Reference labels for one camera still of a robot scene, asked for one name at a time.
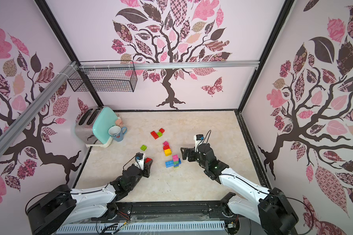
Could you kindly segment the pink lego brick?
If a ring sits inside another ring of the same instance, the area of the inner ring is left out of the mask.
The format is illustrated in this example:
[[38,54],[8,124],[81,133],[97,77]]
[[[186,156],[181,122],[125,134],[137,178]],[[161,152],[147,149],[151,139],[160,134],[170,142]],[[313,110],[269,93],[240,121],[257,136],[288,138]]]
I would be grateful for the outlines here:
[[172,156],[174,162],[179,162],[179,157],[178,155],[173,155]]

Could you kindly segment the blue long lego brick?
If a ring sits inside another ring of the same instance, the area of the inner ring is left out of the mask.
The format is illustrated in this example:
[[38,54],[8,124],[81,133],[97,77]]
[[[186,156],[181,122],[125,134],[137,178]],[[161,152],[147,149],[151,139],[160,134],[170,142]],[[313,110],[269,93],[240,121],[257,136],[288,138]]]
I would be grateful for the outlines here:
[[166,166],[166,168],[174,167],[173,160],[166,161],[166,162],[165,162],[165,166]]

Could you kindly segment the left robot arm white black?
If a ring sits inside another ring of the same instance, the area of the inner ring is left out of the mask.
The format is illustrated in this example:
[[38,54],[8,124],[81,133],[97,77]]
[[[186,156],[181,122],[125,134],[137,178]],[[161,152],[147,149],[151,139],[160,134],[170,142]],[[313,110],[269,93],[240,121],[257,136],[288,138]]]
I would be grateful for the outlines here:
[[60,185],[43,193],[40,200],[25,207],[32,234],[51,235],[64,225],[114,214],[115,203],[126,197],[141,178],[150,176],[153,160],[141,153],[134,159],[134,164],[105,186],[71,189]]

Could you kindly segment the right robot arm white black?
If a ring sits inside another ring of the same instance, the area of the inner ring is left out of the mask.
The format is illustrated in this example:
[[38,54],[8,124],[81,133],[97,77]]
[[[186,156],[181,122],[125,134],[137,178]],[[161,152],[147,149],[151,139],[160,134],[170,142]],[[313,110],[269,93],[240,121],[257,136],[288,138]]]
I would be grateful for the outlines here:
[[180,149],[183,160],[197,162],[211,180],[234,190],[224,199],[229,213],[248,218],[262,226],[268,235],[290,235],[299,218],[290,204],[291,197],[278,188],[269,189],[236,173],[218,160],[210,144]]

